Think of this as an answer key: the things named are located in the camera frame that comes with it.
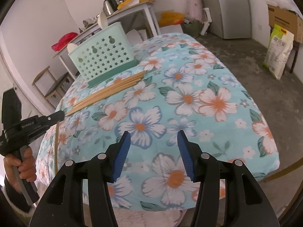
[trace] wooden chair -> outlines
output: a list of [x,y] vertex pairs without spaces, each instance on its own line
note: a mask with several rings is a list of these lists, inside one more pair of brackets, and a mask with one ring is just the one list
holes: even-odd
[[[35,88],[37,89],[37,91],[44,97],[44,99],[51,104],[54,108],[56,108],[50,101],[49,98],[54,96],[54,95],[58,95],[61,98],[63,98],[63,96],[58,92],[59,89],[61,89],[63,91],[63,93],[66,93],[66,91],[62,88],[62,84],[64,82],[69,82],[69,79],[73,79],[69,73],[65,73],[63,74],[58,80],[55,79],[55,77],[51,74],[51,72],[49,71],[49,67],[47,66],[47,68],[45,68],[42,72],[40,72],[34,79],[33,83],[31,85],[35,86]],[[55,81],[54,84],[52,85],[52,87],[49,89],[49,91],[44,95],[41,90],[37,87],[36,83],[37,81],[39,81],[39,79],[45,74],[48,73],[51,78]]]

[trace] silver refrigerator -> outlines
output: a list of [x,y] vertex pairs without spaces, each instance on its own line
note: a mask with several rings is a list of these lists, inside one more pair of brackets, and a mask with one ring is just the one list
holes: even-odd
[[250,38],[249,0],[203,0],[212,17],[210,31],[224,39]]

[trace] kettle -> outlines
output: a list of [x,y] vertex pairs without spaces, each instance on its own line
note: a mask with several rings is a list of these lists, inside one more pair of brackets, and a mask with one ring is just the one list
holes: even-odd
[[103,3],[103,12],[106,16],[113,14],[118,10],[118,4],[116,0],[105,0]]

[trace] human hand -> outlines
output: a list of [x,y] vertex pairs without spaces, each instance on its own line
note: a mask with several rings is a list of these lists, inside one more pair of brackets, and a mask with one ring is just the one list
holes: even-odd
[[3,159],[7,181],[18,193],[21,193],[22,191],[12,166],[19,167],[18,170],[20,172],[19,176],[21,179],[26,179],[28,182],[34,182],[37,179],[35,159],[33,157],[33,151],[31,148],[27,148],[24,151],[24,159],[25,160],[21,162],[21,160],[12,154],[8,154]]

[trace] mint green basket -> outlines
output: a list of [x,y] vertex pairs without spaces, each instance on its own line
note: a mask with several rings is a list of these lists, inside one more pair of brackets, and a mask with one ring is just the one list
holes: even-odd
[[96,33],[69,53],[89,88],[138,65],[121,22]]

